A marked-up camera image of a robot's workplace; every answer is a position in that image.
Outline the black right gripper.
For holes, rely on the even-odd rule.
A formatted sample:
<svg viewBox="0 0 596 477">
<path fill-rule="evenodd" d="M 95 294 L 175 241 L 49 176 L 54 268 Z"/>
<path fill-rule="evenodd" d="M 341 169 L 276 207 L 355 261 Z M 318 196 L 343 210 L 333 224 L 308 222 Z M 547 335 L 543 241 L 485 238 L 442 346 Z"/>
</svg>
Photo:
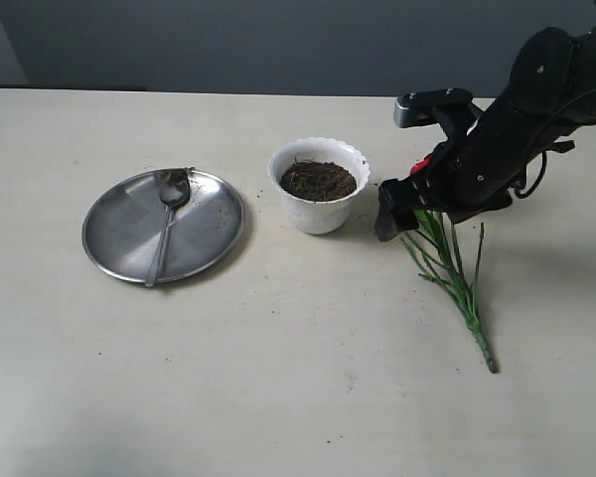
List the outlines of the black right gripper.
<svg viewBox="0 0 596 477">
<path fill-rule="evenodd" d="M 536 154 L 531 142 L 541 116 L 518 109 L 504 94 L 482 110 L 466 135 L 446 136 L 409 178 L 379 184 L 373 229 L 381 242 L 416 230 L 413 211 L 448 213 L 463 222 L 512 203 L 508 188 Z"/>
</svg>

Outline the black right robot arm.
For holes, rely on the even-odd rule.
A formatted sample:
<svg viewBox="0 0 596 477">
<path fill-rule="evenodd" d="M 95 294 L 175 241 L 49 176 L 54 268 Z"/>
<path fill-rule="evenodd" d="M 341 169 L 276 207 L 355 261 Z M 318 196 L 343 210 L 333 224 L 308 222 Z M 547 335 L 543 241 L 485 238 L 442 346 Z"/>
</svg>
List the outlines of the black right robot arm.
<svg viewBox="0 0 596 477">
<path fill-rule="evenodd" d="M 596 125 L 596 27 L 580 37 L 554 27 L 533 35 L 485 110 L 462 88 L 411 92 L 397 98 L 394 122 L 437 124 L 446 138 L 407 178 L 379 185 L 379 240 L 417 229 L 418 211 L 445 213 L 459 224 L 507 208 L 524 193 L 529 162 L 571 150 L 569 135 Z"/>
</svg>

